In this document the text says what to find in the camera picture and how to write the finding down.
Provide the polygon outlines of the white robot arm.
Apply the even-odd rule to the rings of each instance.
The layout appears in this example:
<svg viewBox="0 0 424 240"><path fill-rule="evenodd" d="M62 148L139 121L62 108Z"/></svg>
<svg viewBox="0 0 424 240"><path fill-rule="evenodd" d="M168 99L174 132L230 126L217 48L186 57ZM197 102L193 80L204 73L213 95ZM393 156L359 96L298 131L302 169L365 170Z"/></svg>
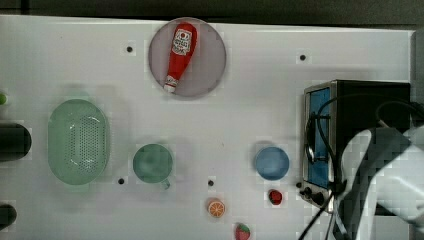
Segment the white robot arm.
<svg viewBox="0 0 424 240"><path fill-rule="evenodd" d="M345 191L334 205L335 240L371 240L382 206L423 229L423 129L374 128L356 134L341 157Z"/></svg>

